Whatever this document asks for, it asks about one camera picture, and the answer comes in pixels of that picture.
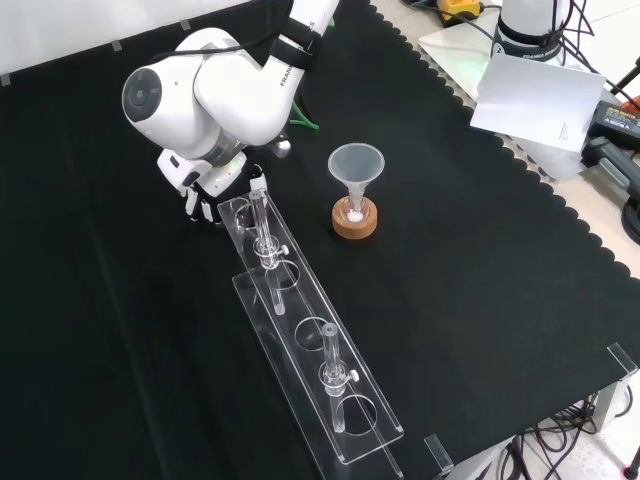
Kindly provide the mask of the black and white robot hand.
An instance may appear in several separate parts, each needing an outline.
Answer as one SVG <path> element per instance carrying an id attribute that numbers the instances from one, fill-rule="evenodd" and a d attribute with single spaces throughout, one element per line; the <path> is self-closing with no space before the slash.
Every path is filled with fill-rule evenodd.
<path id="1" fill-rule="evenodd" d="M 219 225 L 217 205 L 251 190 L 266 190 L 263 168 L 238 153 L 223 166 L 212 166 L 205 160 L 188 160 L 164 149 L 157 166 L 165 179 L 185 200 L 185 213 L 192 221 Z"/>

